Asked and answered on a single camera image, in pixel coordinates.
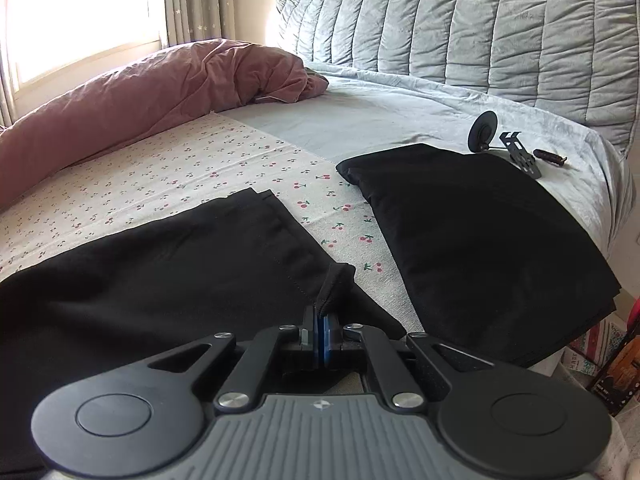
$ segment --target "folded black garment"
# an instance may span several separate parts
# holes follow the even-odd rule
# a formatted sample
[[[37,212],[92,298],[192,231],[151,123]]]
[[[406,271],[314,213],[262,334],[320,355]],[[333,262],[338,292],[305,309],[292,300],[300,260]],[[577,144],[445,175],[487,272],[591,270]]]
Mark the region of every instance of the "folded black garment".
[[[37,474],[30,420],[48,393],[212,333],[247,340],[298,324],[331,265],[270,191],[246,189],[8,277],[0,283],[0,474]],[[404,335],[359,287],[349,293],[336,312],[342,322]]]
[[[620,284],[539,183],[487,153],[426,144],[344,160],[424,329],[529,366],[613,311]]]

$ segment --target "black disc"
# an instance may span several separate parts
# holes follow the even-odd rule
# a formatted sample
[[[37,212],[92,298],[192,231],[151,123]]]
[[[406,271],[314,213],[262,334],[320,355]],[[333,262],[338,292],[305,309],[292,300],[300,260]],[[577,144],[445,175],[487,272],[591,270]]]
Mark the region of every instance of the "black disc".
[[[476,119],[469,130],[467,145],[473,153],[484,152],[489,149],[489,143],[494,138],[498,129],[498,116],[488,110]]]

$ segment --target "headboard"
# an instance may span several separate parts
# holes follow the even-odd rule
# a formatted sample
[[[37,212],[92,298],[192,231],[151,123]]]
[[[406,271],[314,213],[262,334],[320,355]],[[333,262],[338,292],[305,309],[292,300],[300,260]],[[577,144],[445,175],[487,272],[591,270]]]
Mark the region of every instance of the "headboard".
[[[280,46],[304,60],[427,78],[543,108],[597,130],[625,154],[640,127],[640,0],[276,4]]]

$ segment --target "bed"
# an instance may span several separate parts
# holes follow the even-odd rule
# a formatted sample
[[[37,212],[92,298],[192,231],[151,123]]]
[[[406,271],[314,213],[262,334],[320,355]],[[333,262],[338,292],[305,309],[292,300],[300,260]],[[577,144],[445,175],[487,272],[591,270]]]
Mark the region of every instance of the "bed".
[[[272,189],[335,260],[356,266],[363,290],[421,330],[369,205],[335,165],[414,142],[466,153],[488,109],[530,150],[568,157],[564,168],[540,162],[539,182],[609,254],[635,199],[638,0],[277,6],[281,47],[329,80],[324,95],[209,114],[58,172],[0,214],[0,281],[211,198]],[[612,467],[619,478],[623,466]]]

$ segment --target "ribbed gray surface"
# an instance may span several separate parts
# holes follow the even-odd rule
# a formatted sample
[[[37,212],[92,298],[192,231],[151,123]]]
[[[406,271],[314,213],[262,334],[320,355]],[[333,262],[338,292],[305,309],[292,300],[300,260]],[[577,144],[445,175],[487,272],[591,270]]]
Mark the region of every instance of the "ribbed gray surface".
[[[638,128],[638,4],[277,0],[280,46],[305,60],[488,92],[590,126],[621,152]]]
[[[314,404],[329,402],[322,410]],[[481,480],[454,460],[418,416],[373,395],[269,396],[226,415],[194,452],[148,478],[169,480]],[[591,476],[580,476],[582,480]]]

